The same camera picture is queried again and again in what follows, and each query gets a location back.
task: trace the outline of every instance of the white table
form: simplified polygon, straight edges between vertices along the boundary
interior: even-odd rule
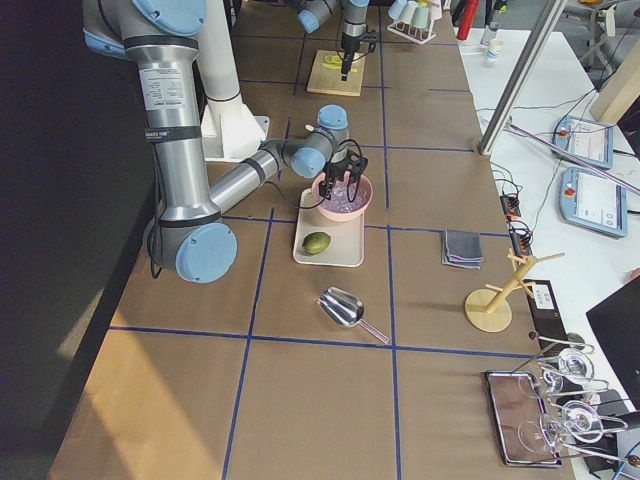
[[[478,53],[482,30],[472,29],[468,39],[459,42],[477,110],[495,108],[528,35],[527,31],[500,30],[497,38],[504,42],[504,50],[494,62],[487,61],[483,54]],[[553,33],[527,79],[516,106],[558,105],[578,99],[592,88],[564,36]],[[592,118],[587,105],[595,95],[597,93],[592,92],[571,114]],[[514,109],[512,120],[515,125],[532,133],[552,132],[572,105],[537,110]],[[483,131],[492,113],[491,110],[478,111]],[[614,148],[632,152],[619,128],[615,127],[614,131]],[[543,135],[543,138],[550,140],[551,135]],[[495,143],[491,160],[509,169],[515,182],[523,186],[520,194],[522,220],[533,227],[558,159],[531,139],[502,132]],[[588,343],[596,345],[597,352],[593,356],[596,377],[609,380],[611,388],[618,390],[625,398],[624,389],[597,346],[586,312],[618,290],[628,273],[640,267],[640,217],[629,216],[629,235],[619,240],[566,223],[560,214],[558,192],[562,173],[570,166],[566,162],[560,165],[549,197],[539,214],[533,243],[533,252],[538,257],[558,252],[565,252],[566,256],[539,264],[530,276],[551,281],[566,331],[576,332]],[[635,158],[616,154],[610,173],[633,185],[640,185],[640,162]],[[627,198],[629,209],[640,209],[640,197],[629,193]],[[574,462],[574,468],[578,478],[583,478],[585,474],[588,476],[583,462]]]

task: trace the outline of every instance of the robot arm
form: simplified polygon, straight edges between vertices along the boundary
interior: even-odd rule
[[[347,80],[351,64],[362,42],[369,43],[369,52],[375,50],[377,36],[368,30],[366,23],[369,0],[285,0],[285,3],[298,12],[298,20],[307,33],[316,31],[339,7],[342,8],[342,81]]]
[[[162,194],[145,234],[152,271],[160,266],[185,280],[208,283],[224,275],[236,256],[237,242],[220,222],[222,214],[283,164],[305,178],[324,170],[328,196],[346,169],[353,170],[350,181],[355,181],[366,159],[352,158],[345,145],[346,112],[329,105],[306,139],[269,141],[210,187],[192,70],[199,52],[194,36],[205,22],[206,2],[184,0],[172,10],[173,5],[173,0],[84,0],[85,35],[92,50],[138,65],[145,135]]]

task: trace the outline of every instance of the brown table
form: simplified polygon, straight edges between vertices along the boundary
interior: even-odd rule
[[[383,31],[386,11],[369,9]],[[424,46],[383,31],[360,98],[305,91],[333,19],[304,38],[295,15],[243,7],[234,51],[245,102],[272,137],[304,134],[337,103],[369,157],[374,202],[358,268],[293,261],[297,213],[269,186],[226,215],[238,259],[209,285],[141,255],[50,472],[52,479],[537,479],[559,470],[502,464],[482,380],[535,345],[524,295],[511,326],[472,327],[466,295],[510,274],[510,246],[448,18]],[[212,178],[228,165],[210,165]],[[298,198],[309,182],[280,184]],[[482,234],[480,271],[440,262],[443,229]],[[335,285],[358,295],[392,338],[341,329],[315,304]]]

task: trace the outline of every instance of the blue and white device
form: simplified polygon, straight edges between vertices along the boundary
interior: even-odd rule
[[[627,236],[626,190],[587,170],[572,167],[562,176],[560,211],[570,223],[615,238]]]
[[[594,167],[608,170],[613,166],[611,125],[567,115],[558,124],[553,144]]]

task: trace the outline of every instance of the green fruit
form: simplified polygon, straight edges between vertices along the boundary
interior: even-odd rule
[[[313,232],[304,237],[302,249],[309,255],[324,252],[331,243],[331,236],[324,232]]]

